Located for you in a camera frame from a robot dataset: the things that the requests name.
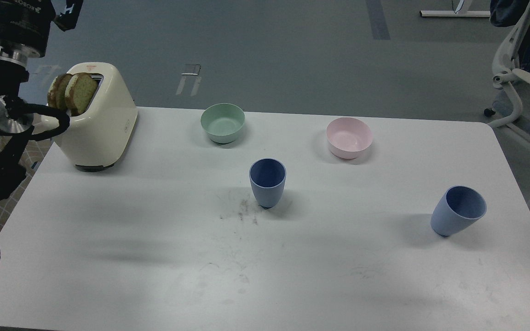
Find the toaster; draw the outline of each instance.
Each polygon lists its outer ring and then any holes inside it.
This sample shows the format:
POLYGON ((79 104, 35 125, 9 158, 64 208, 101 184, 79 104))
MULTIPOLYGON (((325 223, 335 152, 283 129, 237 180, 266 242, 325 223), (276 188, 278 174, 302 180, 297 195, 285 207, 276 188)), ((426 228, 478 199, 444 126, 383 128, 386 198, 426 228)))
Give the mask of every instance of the toaster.
MULTIPOLYGON (((114 65, 80 63, 67 73, 89 73, 98 86, 86 111, 71 117, 69 128, 53 141, 78 170, 95 172, 109 168, 126 149, 138 109, 114 65)), ((41 125, 50 130, 58 126, 58 120, 42 116, 41 125)))

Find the pink bowl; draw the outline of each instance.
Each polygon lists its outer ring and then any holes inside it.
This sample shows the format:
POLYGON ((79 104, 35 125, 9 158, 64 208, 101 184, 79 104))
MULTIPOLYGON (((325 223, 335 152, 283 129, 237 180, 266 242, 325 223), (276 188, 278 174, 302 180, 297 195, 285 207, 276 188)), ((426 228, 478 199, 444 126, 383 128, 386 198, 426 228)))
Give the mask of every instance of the pink bowl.
POLYGON ((341 117, 326 127, 330 151, 342 159, 355 159, 372 144, 372 130, 364 122, 352 117, 341 117))

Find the toast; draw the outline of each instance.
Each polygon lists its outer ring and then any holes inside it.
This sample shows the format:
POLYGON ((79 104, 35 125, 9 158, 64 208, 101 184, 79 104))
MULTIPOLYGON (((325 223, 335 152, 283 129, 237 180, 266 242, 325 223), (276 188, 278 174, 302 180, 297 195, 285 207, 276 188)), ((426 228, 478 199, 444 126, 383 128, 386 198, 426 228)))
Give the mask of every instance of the toast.
POLYGON ((65 103, 71 116, 78 116, 87 110, 97 90, 97 81, 90 74, 77 73, 71 77, 65 89, 65 103))
POLYGON ((48 89, 48 95, 46 96, 49 107, 63 111, 67 110, 67 105, 65 103, 65 90, 67 89, 67 84, 69 84, 71 77, 73 77, 71 74, 62 74, 54 78, 50 88, 48 89))

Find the bowl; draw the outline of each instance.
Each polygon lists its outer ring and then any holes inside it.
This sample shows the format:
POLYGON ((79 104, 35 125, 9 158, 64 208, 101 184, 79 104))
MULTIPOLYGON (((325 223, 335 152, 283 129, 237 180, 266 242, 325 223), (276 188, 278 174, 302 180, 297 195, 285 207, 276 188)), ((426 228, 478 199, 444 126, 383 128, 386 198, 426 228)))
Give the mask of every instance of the bowl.
POLYGON ((364 122, 352 117, 341 117, 326 127, 330 151, 341 159, 360 157, 372 144, 372 130, 364 122))
POLYGON ((212 141, 228 144, 240 135, 244 125, 244 112, 237 105, 218 103, 204 111, 200 122, 212 141))

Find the blue cup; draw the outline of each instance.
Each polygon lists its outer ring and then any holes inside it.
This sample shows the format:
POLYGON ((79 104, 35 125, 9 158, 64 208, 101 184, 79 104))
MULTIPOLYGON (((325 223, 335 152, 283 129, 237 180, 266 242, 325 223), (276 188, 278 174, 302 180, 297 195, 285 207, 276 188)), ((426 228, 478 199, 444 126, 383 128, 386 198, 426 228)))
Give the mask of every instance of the blue cup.
POLYGON ((433 216, 431 228, 448 237, 472 225, 486 213, 486 201, 475 190, 453 186, 443 195, 433 216))
POLYGON ((248 171, 251 187, 257 203, 271 208, 282 198, 286 184, 286 167, 275 159, 261 159, 251 165, 248 171))

